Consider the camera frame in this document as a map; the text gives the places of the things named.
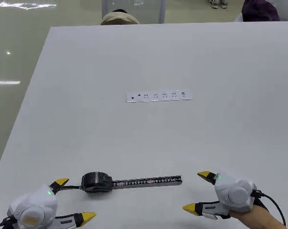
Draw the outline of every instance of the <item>beige hat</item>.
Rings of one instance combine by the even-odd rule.
[[[131,14],[123,12],[108,13],[100,25],[138,25],[139,21]]]

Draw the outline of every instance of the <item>tape measure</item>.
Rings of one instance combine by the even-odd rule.
[[[65,189],[82,189],[88,193],[109,192],[113,189],[134,187],[173,186],[182,183],[181,176],[152,177],[131,180],[112,180],[112,177],[103,172],[92,172],[82,176],[81,186],[64,186]]]

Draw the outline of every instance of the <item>human arm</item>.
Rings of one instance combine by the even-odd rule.
[[[230,216],[238,219],[250,229],[287,229],[266,209],[256,205],[253,205],[252,210],[246,213],[231,211]]]

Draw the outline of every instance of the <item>glossy floor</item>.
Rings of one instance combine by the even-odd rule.
[[[242,4],[214,10],[206,0],[167,0],[165,23],[234,21]],[[100,21],[101,0],[0,0],[0,157],[49,28]]]

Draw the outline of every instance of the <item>sneaker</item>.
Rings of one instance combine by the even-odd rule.
[[[210,6],[214,9],[218,9],[219,6],[219,0],[208,0],[208,3]]]
[[[228,7],[228,1],[227,0],[220,0],[220,6],[222,9],[226,9]]]

